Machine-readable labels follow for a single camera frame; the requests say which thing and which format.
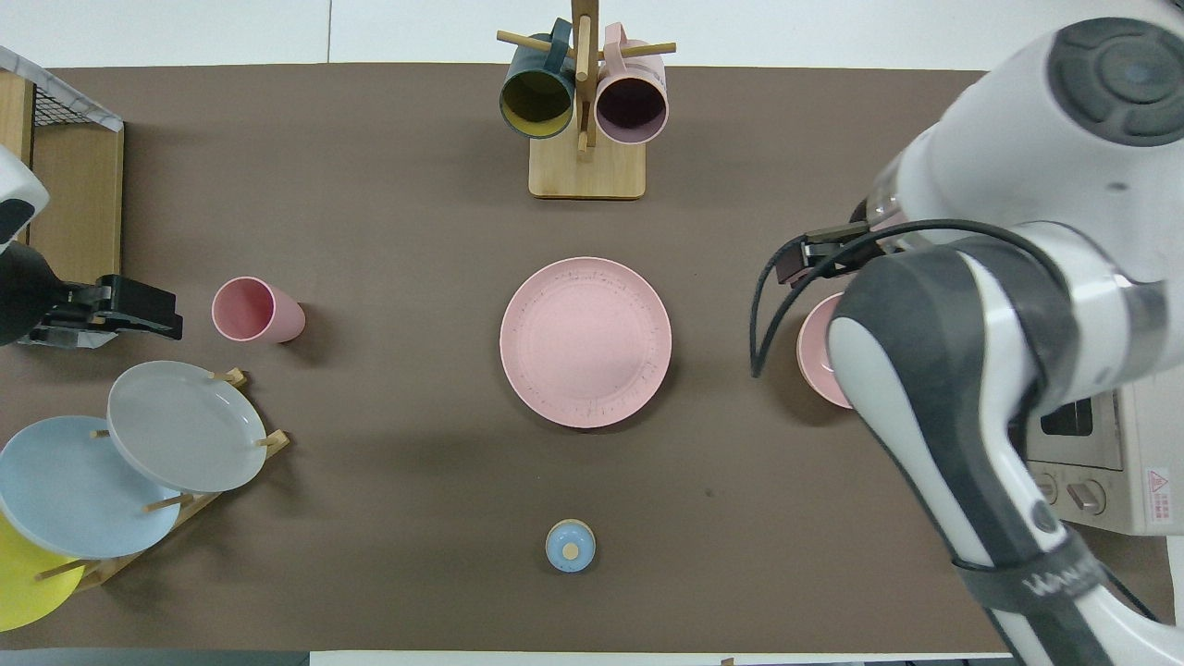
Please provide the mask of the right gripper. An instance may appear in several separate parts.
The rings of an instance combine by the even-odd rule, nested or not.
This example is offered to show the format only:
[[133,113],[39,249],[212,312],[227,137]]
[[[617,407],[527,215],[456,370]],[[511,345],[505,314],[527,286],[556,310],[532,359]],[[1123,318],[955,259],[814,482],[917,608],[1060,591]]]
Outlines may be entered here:
[[793,287],[818,268],[828,265],[824,278],[837,278],[858,271],[871,260],[888,256],[883,241],[870,241],[875,231],[870,222],[849,222],[805,233],[805,241],[789,241],[778,250],[774,273],[778,284]]

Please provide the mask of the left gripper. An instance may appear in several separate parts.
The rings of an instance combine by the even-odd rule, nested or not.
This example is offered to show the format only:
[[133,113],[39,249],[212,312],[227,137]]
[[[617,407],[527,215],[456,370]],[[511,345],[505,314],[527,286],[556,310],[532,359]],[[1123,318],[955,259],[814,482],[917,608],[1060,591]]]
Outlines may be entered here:
[[67,283],[54,292],[32,329],[18,337],[18,344],[54,350],[99,350],[126,332],[149,332],[167,339],[182,339],[184,316],[178,315],[176,296],[152,284],[139,286],[140,324],[115,312],[111,284]]

